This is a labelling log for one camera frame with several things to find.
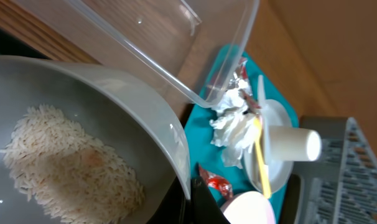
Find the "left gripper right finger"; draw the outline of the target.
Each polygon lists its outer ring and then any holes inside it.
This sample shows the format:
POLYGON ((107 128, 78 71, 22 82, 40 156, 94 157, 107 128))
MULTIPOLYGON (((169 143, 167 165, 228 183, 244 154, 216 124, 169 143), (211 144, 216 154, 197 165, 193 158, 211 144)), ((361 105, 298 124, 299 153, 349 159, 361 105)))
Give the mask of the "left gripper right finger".
POLYGON ((194 224, 230 224, 201 177, 193 178, 191 187, 191 209, 194 224))

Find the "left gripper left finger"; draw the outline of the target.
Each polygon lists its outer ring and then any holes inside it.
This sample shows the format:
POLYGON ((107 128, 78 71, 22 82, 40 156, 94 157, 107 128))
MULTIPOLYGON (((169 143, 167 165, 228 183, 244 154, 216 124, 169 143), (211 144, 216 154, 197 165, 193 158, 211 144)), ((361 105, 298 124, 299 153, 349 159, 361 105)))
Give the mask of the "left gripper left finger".
POLYGON ((183 224, 186 198, 178 178, 175 178, 159 208, 147 224, 183 224))

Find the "white rice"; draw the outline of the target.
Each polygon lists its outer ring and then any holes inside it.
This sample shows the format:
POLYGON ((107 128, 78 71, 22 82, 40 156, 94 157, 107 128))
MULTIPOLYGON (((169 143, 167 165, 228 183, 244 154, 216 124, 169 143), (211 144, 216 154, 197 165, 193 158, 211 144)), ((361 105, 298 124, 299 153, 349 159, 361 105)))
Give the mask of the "white rice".
POLYGON ((146 198, 115 148, 52 105, 29 107, 0 153, 15 188, 61 223, 119 223, 146 198))

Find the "grey bowl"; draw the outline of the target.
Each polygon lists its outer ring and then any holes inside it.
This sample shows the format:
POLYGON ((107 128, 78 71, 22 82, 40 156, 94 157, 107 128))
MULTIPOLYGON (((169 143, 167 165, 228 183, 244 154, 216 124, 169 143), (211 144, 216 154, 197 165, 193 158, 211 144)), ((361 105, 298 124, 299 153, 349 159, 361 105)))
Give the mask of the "grey bowl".
POLYGON ((184 129, 146 82, 0 56, 0 223, 183 223, 184 129))

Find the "grey dishwasher rack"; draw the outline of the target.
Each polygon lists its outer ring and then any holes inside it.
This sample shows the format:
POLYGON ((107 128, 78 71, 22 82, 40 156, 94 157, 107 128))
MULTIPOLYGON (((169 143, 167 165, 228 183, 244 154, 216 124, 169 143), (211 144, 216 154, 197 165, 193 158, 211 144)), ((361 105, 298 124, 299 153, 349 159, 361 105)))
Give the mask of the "grey dishwasher rack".
POLYGON ((377 158, 353 117, 304 117, 320 134, 314 162, 295 162, 300 179, 297 223, 377 223, 377 158))

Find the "black waste tray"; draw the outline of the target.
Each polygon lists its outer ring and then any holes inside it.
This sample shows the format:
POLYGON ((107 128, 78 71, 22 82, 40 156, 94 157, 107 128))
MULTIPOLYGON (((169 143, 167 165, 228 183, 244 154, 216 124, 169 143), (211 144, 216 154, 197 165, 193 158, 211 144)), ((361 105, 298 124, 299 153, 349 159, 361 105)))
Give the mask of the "black waste tray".
POLYGON ((44 54, 29 47, 13 35, 0 29, 0 55, 16 55, 30 58, 49 59, 44 54))

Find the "red candy wrapper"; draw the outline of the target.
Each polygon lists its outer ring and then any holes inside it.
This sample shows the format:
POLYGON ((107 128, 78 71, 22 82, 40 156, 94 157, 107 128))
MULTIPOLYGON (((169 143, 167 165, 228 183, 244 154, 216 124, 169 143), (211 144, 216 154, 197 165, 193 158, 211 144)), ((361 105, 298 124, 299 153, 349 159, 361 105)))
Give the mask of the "red candy wrapper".
POLYGON ((198 165, 198 172, 206 185, 219 191, 224 199, 229 200, 233 198, 233 186, 227 179, 207 171, 201 165, 198 165))

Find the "white round plate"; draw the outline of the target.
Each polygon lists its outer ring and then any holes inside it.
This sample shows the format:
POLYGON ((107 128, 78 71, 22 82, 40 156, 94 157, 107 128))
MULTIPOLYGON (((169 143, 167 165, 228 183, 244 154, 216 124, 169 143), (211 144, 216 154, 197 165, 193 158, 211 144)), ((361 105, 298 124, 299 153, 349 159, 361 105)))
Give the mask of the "white round plate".
POLYGON ((257 191, 235 195, 220 210, 231 224, 276 224, 270 201, 257 191))

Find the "teal serving tray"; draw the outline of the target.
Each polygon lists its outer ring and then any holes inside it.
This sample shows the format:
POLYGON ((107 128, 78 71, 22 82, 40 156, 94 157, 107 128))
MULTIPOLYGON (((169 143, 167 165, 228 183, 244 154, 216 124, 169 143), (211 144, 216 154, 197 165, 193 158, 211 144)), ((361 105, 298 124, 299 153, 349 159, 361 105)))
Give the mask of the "teal serving tray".
MULTIPOLYGON (((211 61, 212 68, 209 76, 207 77, 207 81, 209 81, 211 76, 219 70, 220 66, 225 60, 225 56, 228 55, 229 49, 230 45, 224 45, 217 51, 218 54, 216 59, 211 61)), ((258 65, 253 62, 250 56, 245 52, 242 54, 242 56, 248 59, 246 70, 249 76, 249 81, 253 86, 253 90, 256 89, 255 84, 257 84, 258 75, 264 75, 267 99, 273 99, 280 102, 286 109, 293 127, 298 128, 299 120, 294 108, 277 90, 268 77, 266 77, 258 65)), ((195 105, 184 127, 190 149, 190 166, 192 177, 198 176, 197 163, 199 163, 204 169, 226 178, 232 184, 234 194, 255 190, 242 169, 237 167, 224 167, 221 160, 221 150, 223 148, 216 147, 210 143, 213 137, 213 129, 209 125, 209 120, 214 118, 216 118, 216 113, 213 110, 195 105)), ((221 207, 226 200, 219 193, 219 191, 212 188, 209 190, 212 194, 213 201, 216 202, 218 207, 221 207)), ((276 221, 281 220, 280 217, 285 193, 286 184, 283 185, 281 190, 273 193, 272 197, 269 199, 274 210, 276 221)))

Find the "crumpled white tissue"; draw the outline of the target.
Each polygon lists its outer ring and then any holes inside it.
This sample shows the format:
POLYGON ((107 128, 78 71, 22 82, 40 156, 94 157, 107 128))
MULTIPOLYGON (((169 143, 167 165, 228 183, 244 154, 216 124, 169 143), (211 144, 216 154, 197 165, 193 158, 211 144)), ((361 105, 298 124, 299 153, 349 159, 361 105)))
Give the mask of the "crumpled white tissue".
POLYGON ((221 159, 225 167, 242 169, 243 155, 252 152, 254 135, 259 133, 254 127, 256 115, 245 100, 245 92, 227 90, 212 110, 216 118, 209 121, 213 128, 211 144, 222 148, 221 159))

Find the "yellow plastic spoon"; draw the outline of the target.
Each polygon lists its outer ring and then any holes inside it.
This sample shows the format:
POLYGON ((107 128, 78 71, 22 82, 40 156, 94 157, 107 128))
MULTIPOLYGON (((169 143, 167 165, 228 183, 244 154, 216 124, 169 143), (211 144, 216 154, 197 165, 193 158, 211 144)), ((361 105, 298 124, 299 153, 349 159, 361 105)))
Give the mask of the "yellow plastic spoon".
POLYGON ((263 150, 261 148, 261 135, 262 135, 262 124, 259 117, 255 117, 254 121, 255 127, 255 135, 254 135, 254 145, 255 145, 255 153, 256 153, 256 160, 258 163, 259 169, 259 176, 262 186, 262 192, 265 198, 271 198, 271 185, 268 178, 268 173, 266 172, 264 158, 263 158, 263 150))

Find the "white paper cup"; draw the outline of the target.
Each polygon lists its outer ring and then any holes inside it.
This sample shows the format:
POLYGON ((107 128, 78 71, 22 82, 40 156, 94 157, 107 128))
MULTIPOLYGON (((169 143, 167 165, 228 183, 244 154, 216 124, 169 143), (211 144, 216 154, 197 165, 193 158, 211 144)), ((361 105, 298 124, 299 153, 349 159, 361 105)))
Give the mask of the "white paper cup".
POLYGON ((320 134, 311 129, 270 126, 270 155, 277 161, 313 162, 322 151, 320 134))

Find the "white plastic knife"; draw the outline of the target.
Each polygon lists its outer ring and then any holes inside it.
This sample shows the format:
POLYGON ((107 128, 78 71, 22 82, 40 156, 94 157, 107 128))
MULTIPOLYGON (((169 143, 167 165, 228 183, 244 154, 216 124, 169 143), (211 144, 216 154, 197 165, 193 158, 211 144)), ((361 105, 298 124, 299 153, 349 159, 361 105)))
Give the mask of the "white plastic knife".
POLYGON ((264 90, 264 77, 262 75, 258 76, 257 93, 258 93, 258 105, 260 107, 259 114, 260 114, 261 121, 264 124, 265 118, 263 116, 263 112, 266 107, 266 94, 264 90))

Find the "crumpled aluminium foil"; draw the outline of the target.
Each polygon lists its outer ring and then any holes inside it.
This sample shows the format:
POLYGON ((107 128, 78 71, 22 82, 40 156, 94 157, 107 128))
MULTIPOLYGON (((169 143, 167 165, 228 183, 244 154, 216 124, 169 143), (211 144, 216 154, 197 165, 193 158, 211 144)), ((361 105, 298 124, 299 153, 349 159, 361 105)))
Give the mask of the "crumpled aluminium foil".
POLYGON ((249 108, 256 111, 261 109, 261 107, 253 97, 253 91, 246 69, 247 62, 248 59, 246 57, 241 57, 239 59, 238 66, 233 72, 233 78, 229 82, 228 89, 238 90, 240 97, 246 101, 249 108))

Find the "clear plastic bin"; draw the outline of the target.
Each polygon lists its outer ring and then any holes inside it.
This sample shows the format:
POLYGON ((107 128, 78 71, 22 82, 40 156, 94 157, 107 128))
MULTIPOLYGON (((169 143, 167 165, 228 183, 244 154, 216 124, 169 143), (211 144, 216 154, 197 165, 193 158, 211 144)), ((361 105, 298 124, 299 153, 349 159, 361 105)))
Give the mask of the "clear plastic bin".
POLYGON ((20 0, 17 5, 99 63, 170 101, 216 105, 259 8, 256 0, 20 0))

